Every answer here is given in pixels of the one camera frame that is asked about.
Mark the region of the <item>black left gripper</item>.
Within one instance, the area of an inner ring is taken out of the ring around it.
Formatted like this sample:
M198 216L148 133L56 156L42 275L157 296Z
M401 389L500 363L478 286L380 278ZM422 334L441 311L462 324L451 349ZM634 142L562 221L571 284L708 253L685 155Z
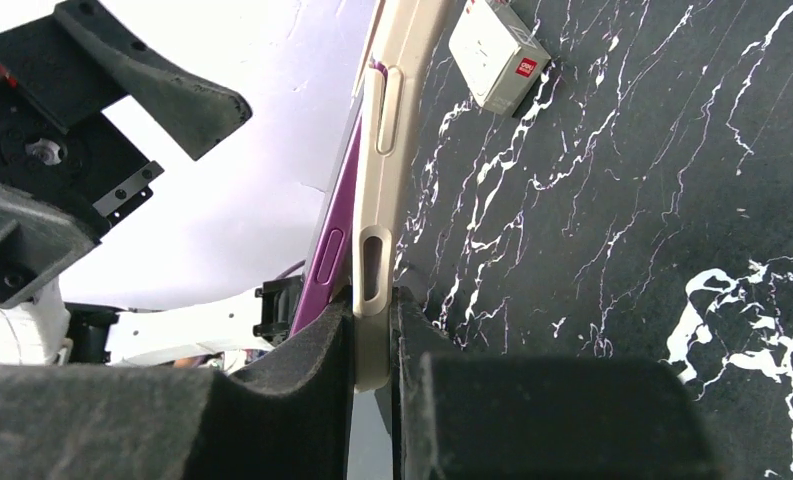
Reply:
M252 116L98 1L0 33L0 308L30 300L152 196L163 168L101 112L133 97L198 160Z

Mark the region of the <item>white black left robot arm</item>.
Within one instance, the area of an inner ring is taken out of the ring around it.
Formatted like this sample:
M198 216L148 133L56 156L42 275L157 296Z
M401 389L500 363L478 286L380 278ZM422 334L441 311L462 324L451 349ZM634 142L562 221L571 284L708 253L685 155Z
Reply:
M193 159L252 115L244 97L143 43L97 1L0 33L0 365L245 364L289 334L292 267L244 293L165 311L69 303L59 276L152 196L162 167L105 116L136 100Z

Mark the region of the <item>purple smartphone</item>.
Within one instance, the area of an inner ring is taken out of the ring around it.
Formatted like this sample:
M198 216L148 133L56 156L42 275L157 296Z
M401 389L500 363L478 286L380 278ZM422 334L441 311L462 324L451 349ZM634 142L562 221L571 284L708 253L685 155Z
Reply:
M351 281L352 231L359 166L376 153L377 141L363 132L365 86L354 94L342 138L342 153L332 173L329 198L318 220L303 271L303 287L289 335L314 323Z

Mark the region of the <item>white box on table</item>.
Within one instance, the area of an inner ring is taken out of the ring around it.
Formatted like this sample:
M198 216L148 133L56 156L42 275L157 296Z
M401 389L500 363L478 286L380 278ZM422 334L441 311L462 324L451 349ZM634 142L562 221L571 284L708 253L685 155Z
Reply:
M551 61L507 1L468 1L448 47L478 106L511 117Z

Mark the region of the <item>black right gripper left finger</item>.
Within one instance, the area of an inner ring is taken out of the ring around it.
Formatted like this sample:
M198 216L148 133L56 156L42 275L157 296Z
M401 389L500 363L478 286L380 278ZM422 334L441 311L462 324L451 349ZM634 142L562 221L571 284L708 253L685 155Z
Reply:
M0 367L0 479L342 479L351 345L338 303L230 376Z

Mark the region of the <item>beige phone case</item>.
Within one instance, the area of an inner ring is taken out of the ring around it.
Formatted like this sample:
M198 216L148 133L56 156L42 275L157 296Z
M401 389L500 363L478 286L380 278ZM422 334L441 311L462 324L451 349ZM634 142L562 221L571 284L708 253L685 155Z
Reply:
M420 103L450 2L378 1L354 92L361 103L352 217L355 390L390 377L389 312L405 182L417 150Z

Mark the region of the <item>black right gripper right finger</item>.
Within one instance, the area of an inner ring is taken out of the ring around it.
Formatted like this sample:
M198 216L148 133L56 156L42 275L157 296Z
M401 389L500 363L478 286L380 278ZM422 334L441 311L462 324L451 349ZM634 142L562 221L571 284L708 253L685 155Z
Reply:
M652 360L466 353L406 288L390 307L398 479L714 479L684 388Z

